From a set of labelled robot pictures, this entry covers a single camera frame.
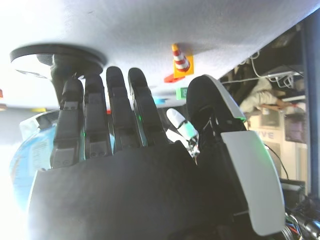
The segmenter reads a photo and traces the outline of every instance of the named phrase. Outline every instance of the orange and white striped cone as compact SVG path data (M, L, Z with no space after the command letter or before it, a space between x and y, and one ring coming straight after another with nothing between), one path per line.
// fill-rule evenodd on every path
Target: orange and white striped cone
M182 78L194 73L193 56L185 56L177 44L172 44L173 53L173 75L175 78Z

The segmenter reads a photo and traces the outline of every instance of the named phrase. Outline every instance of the green block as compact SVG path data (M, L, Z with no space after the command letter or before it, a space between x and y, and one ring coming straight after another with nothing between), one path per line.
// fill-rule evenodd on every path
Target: green block
M177 100L186 99L187 98L187 87L181 87L175 90L175 96Z

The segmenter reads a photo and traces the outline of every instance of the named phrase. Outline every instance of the toy traffic cone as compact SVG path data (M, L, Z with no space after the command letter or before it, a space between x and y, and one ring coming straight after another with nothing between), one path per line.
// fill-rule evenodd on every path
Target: toy traffic cone
M186 75L194 74L194 57L185 56L178 48L177 44L172 44L173 53L173 76L182 78Z

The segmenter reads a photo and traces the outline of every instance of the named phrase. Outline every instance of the person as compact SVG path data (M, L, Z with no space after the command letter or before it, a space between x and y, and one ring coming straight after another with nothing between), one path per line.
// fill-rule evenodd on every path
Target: person
M271 93L272 86L267 78L260 78L250 94L240 104L240 109L246 115L254 115L257 110L267 108L274 111L285 109L292 104L284 102Z

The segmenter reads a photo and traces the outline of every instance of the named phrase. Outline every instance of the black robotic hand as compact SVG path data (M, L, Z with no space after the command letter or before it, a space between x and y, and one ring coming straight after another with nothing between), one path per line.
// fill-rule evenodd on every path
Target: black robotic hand
M133 112L121 70L107 69L109 126L102 80L85 77L84 115L81 83L65 84L52 169L32 188L29 239L214 239L214 187L180 142L168 143L141 70L128 74Z

